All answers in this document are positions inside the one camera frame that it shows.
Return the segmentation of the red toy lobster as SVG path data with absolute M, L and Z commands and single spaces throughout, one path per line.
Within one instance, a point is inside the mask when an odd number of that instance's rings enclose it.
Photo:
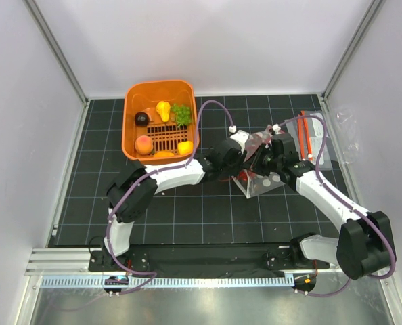
M 233 172 L 233 175 L 229 174 L 221 181 L 234 181 L 236 184 L 239 184 L 244 191 L 246 191 L 247 187 L 252 185 L 253 179 L 257 178 L 256 173 L 251 171 L 251 168 L 257 150 L 264 145 L 265 143 L 263 142 L 261 133 L 250 134 L 245 149 L 241 150 L 241 153 L 244 156 L 242 164 L 238 167 L 237 171 Z

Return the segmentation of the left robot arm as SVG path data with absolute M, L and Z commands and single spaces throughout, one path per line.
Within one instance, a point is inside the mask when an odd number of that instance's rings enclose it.
M 242 169 L 248 138 L 249 134 L 238 131 L 206 154 L 193 154 L 176 163 L 143 165 L 140 160 L 132 160 L 106 190 L 109 216 L 104 263 L 113 271 L 125 268 L 133 224 L 143 216 L 155 194 L 237 175 Z

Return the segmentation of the clear dotted zip bag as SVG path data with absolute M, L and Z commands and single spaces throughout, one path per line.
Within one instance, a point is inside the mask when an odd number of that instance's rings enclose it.
M 263 131 L 259 131 L 257 133 L 261 133 L 263 137 L 263 142 L 265 145 L 271 143 L 271 137 L 275 134 L 275 131 L 281 131 L 281 129 L 277 125 L 267 125 L 267 127 Z M 283 183 L 280 181 L 280 177 L 276 173 L 270 173 L 268 176 L 258 175 L 257 178 L 253 179 L 253 183 L 250 187 L 247 187 L 247 190 L 236 184 L 237 187 L 242 191 L 247 199 L 259 196 L 261 194 L 265 194 L 271 190 L 274 190 L 280 186 L 283 186 Z

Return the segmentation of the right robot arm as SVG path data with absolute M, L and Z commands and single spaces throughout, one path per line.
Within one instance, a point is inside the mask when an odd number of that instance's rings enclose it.
M 371 212 L 335 188 L 317 164 L 300 159 L 294 139 L 287 133 L 255 133 L 246 150 L 250 169 L 268 176 L 276 173 L 280 181 L 311 201 L 335 226 L 337 238 L 306 234 L 293 240 L 291 264 L 308 266 L 313 260 L 337 265 L 352 280 L 364 276 L 377 279 L 393 275 L 397 257 L 389 217 Z

